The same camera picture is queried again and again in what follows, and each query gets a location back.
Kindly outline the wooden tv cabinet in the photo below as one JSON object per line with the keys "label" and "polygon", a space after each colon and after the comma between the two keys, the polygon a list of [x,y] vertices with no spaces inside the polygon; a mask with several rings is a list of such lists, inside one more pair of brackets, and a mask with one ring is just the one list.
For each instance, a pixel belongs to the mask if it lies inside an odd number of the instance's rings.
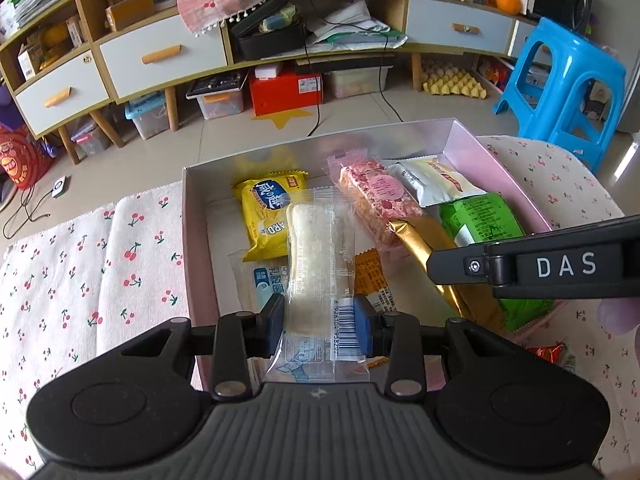
{"label": "wooden tv cabinet", "polygon": [[1,78],[34,138],[158,91],[272,58],[397,52],[515,58],[532,21],[514,0],[1,0]]}

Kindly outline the clear bin with keyboard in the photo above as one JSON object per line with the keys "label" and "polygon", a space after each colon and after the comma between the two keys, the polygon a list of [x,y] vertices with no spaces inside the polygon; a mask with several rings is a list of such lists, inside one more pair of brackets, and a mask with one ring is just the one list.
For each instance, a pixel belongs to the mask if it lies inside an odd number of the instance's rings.
{"label": "clear bin with keyboard", "polygon": [[205,120],[239,115],[245,110],[245,70],[232,70],[194,80],[186,99],[195,101]]}

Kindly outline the gold snack pack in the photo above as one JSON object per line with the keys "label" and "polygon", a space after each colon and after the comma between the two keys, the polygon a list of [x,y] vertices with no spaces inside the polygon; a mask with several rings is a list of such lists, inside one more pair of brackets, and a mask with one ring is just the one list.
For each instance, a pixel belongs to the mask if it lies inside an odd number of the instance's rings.
{"label": "gold snack pack", "polygon": [[506,318],[486,281],[465,274],[465,255],[431,216],[394,219],[388,226],[419,261],[428,279],[460,318],[492,332],[506,333]]}

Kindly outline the clear storage bin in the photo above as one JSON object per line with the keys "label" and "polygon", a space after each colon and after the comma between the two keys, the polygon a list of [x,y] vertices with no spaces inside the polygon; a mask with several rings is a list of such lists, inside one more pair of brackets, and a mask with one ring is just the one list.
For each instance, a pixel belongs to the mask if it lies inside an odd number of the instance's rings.
{"label": "clear storage bin", "polygon": [[384,91],[390,66],[332,70],[326,73],[326,83],[335,99],[362,96]]}

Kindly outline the black storage case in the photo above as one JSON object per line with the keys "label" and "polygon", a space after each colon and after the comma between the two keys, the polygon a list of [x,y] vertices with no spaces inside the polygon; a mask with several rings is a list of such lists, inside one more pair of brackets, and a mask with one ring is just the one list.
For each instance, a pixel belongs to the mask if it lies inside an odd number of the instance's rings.
{"label": "black storage case", "polygon": [[244,61],[271,58],[302,48],[307,29],[292,0],[265,0],[230,26],[234,53]]}

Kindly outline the orange white snack pack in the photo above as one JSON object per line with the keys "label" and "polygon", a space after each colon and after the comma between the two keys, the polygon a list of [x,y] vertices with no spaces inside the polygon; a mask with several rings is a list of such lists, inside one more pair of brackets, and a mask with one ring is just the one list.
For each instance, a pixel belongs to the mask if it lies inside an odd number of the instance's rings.
{"label": "orange white snack pack", "polygon": [[385,352],[390,346],[384,342],[390,331],[385,315],[396,311],[388,286],[380,254],[375,248],[355,256],[355,330],[360,350],[366,356],[358,368],[370,370],[388,361]]}

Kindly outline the cream white snack pack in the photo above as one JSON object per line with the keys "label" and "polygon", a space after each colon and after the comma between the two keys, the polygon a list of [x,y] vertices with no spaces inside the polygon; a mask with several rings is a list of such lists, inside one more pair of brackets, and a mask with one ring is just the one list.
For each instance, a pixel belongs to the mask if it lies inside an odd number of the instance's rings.
{"label": "cream white snack pack", "polygon": [[463,174],[444,165],[437,156],[395,160],[387,169],[408,188],[422,208],[485,194]]}

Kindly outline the white rice cake pack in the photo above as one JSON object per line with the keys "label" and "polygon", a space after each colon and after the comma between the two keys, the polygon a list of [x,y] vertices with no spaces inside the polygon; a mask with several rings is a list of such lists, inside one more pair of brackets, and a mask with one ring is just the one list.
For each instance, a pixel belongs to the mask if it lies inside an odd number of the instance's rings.
{"label": "white rice cake pack", "polygon": [[355,334],[355,219],[337,188],[292,195],[286,208],[284,325],[267,382],[366,382]]}

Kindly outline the red shoe box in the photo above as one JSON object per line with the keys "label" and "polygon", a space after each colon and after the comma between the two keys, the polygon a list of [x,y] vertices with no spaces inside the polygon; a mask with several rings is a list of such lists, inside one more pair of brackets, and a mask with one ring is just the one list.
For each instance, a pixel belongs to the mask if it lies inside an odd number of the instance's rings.
{"label": "red shoe box", "polygon": [[294,70],[285,70],[271,79],[258,79],[252,75],[250,98],[256,116],[316,106],[323,103],[322,77],[320,74],[296,74]]}

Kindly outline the yellow egg tray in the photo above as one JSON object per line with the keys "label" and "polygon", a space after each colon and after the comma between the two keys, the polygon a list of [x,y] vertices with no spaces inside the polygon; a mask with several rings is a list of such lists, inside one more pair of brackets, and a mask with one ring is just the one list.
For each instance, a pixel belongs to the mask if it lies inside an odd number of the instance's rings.
{"label": "yellow egg tray", "polygon": [[421,61],[422,89],[430,96],[465,96],[484,100],[487,89],[468,70],[442,58]]}

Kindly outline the yellow snack pack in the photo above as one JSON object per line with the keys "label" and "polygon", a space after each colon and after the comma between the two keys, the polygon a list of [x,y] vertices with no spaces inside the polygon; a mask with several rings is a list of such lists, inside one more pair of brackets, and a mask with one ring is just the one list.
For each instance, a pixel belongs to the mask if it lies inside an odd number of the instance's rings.
{"label": "yellow snack pack", "polygon": [[250,248],[243,261],[262,261],[288,254],[286,207],[291,194],[306,190],[308,172],[273,171],[232,186],[240,201]]}

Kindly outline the blue white milk candy pack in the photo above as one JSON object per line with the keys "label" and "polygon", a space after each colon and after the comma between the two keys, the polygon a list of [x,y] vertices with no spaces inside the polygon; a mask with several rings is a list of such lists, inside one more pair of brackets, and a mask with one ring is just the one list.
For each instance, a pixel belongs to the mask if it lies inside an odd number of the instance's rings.
{"label": "blue white milk candy pack", "polygon": [[229,256],[236,292],[243,311],[259,312],[272,294],[286,293],[288,258],[244,261],[245,250]]}

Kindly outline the pink nougat bar pack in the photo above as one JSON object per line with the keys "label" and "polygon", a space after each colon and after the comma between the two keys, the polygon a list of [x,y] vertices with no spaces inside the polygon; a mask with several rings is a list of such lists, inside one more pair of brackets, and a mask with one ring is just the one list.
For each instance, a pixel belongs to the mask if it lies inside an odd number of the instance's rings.
{"label": "pink nougat bar pack", "polygon": [[376,247],[386,252],[399,247],[401,241],[390,222],[422,214],[405,185],[366,148],[334,154],[326,163],[332,182],[352,203]]}

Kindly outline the blue lid storage bin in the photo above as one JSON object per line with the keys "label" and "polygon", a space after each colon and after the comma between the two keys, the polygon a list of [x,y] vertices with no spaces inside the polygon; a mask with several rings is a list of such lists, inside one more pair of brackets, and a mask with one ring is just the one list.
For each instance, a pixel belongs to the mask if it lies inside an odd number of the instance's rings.
{"label": "blue lid storage bin", "polygon": [[125,105],[125,117],[134,123],[143,140],[168,130],[165,95],[157,91],[130,100]]}

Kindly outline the green snack pack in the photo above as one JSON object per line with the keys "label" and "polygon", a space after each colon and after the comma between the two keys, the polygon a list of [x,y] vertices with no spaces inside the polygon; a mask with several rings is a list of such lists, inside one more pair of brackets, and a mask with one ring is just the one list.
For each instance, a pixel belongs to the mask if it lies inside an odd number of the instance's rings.
{"label": "green snack pack", "polygon": [[[525,235],[506,201],[498,193],[485,193],[439,206],[442,228],[458,247],[498,242]],[[516,332],[554,309],[553,299],[499,301],[506,330]]]}

